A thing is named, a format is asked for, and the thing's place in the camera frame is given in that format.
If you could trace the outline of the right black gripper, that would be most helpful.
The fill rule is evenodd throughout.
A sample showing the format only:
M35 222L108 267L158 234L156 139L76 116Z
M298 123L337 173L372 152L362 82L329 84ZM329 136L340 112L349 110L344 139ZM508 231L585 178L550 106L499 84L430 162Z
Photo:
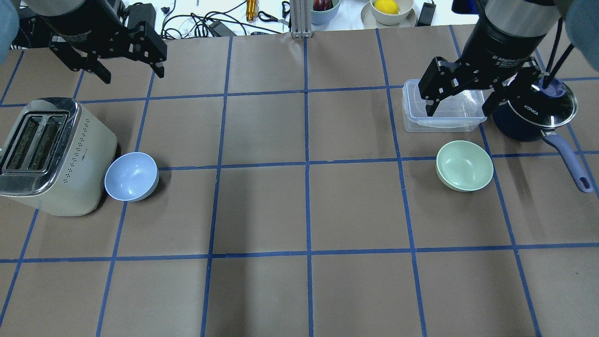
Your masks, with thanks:
M426 115L432 117L440 102L464 90L494 92L482 105L485 117L490 117L508 98L507 82L515 77L530 85L541 77L541 69L532 54L545 35L522 37L509 34L489 21L479 21L460 57L450 62L436 56L428 64L419 81L421 97L426 102Z

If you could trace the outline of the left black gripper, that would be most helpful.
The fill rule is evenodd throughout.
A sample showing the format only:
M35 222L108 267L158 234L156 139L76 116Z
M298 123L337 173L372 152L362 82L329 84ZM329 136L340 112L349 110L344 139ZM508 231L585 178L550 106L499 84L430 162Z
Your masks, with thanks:
M50 50L70 70L95 74L111 83L111 72L101 59L124 57L148 64L154 74L164 78L167 45L144 22L134 29L126 27L126 8L75 8L49 17L54 34Z

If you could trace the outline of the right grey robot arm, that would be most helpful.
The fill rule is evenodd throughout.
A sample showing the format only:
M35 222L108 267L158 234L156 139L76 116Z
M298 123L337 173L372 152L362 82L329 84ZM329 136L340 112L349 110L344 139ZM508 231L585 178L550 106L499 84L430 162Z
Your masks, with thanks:
M460 58L435 57L418 88L432 117L440 102L464 90L493 89L483 106L489 115L541 77L533 52L560 19L571 44L598 69L596 0L489 0Z

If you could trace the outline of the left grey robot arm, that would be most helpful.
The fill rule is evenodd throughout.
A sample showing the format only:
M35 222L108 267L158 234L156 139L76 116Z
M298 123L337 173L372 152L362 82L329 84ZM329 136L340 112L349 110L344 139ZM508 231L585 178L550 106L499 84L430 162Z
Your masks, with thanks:
M26 9L50 30L43 45L70 70L95 74L103 83L111 73L101 59L123 57L148 64L163 78L167 45L155 30L149 3L125 6L122 0L27 0Z

